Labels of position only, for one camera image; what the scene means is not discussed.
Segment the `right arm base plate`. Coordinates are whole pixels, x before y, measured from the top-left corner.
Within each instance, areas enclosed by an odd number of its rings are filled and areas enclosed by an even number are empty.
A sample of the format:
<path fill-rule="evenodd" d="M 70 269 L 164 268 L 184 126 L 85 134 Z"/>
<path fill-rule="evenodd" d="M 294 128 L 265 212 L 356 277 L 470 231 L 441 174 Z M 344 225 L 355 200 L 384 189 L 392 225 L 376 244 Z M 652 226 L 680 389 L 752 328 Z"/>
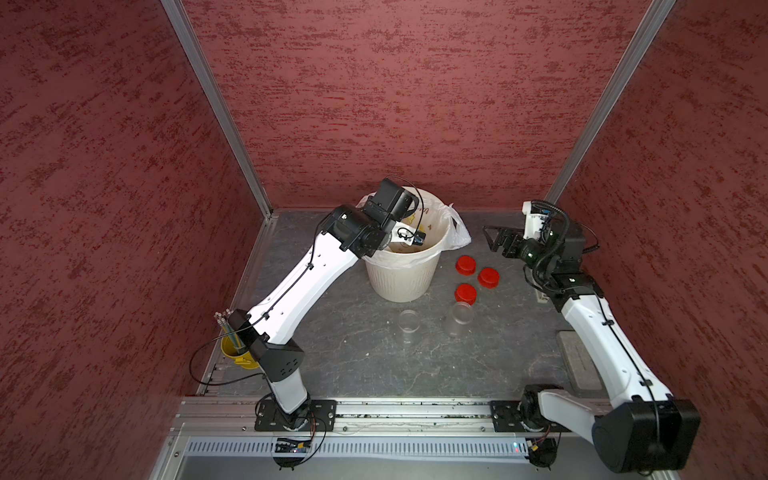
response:
<path fill-rule="evenodd" d="M 545 433 L 569 433 L 562 425 L 549 420 L 525 419 L 519 400 L 492 400 L 490 418 L 495 433 L 519 433 L 543 436 Z"/>

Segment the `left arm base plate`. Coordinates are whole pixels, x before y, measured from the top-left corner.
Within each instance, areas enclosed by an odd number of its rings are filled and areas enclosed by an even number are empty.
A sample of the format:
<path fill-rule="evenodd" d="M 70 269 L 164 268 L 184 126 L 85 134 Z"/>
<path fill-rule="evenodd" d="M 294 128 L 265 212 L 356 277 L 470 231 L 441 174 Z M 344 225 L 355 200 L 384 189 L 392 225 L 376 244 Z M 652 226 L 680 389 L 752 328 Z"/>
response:
<path fill-rule="evenodd" d="M 256 432 L 317 432 L 334 429 L 338 402 L 335 400 L 307 400 L 295 412 L 284 412 L 272 398 L 260 400 L 255 407 Z"/>

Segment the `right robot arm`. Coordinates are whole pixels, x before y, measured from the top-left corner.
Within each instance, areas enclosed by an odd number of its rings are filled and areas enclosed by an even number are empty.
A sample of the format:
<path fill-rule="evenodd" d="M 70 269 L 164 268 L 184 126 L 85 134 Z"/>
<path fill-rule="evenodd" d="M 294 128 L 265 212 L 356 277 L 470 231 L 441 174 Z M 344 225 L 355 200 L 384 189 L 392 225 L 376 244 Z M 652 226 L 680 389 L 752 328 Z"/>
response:
<path fill-rule="evenodd" d="M 531 433 L 562 426 L 594 447 L 615 473 L 642 474 L 685 467 L 701 417 L 676 398 L 632 346 L 596 281 L 581 269 L 594 251 L 580 224 L 546 220 L 538 231 L 486 226 L 489 248 L 522 261 L 529 283 L 545 294 L 571 325 L 607 391 L 602 405 L 555 385 L 528 385 L 518 418 Z"/>

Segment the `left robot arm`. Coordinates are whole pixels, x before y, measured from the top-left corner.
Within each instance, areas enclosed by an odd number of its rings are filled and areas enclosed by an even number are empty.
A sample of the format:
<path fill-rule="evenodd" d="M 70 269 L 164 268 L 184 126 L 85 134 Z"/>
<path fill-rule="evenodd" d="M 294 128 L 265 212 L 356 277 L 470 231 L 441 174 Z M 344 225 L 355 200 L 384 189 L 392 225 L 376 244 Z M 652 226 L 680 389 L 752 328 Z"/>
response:
<path fill-rule="evenodd" d="M 308 252 L 259 304 L 236 309 L 225 318 L 259 364 L 286 426 L 298 430 L 309 421 L 309 394 L 300 366 L 304 351 L 293 340 L 300 322 L 323 293 L 358 260 L 392 243 L 421 245 L 425 235 L 403 222 L 423 213 L 416 187 L 406 189 L 386 178 L 362 207 L 343 204 L 317 225 Z"/>

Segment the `clear plastic jar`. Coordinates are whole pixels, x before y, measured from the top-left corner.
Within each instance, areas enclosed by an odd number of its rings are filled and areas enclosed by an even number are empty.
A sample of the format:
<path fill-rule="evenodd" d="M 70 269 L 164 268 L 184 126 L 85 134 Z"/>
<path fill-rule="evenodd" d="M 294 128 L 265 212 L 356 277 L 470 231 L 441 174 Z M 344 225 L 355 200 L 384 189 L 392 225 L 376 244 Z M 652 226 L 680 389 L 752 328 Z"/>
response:
<path fill-rule="evenodd" d="M 446 315 L 444 327 L 450 336 L 459 337 L 469 332 L 473 322 L 472 306 L 466 302 L 456 302 Z"/>
<path fill-rule="evenodd" d="M 414 310 L 403 310 L 398 316 L 397 326 L 400 331 L 401 341 L 404 344 L 412 344 L 418 338 L 421 328 L 421 317 Z"/>

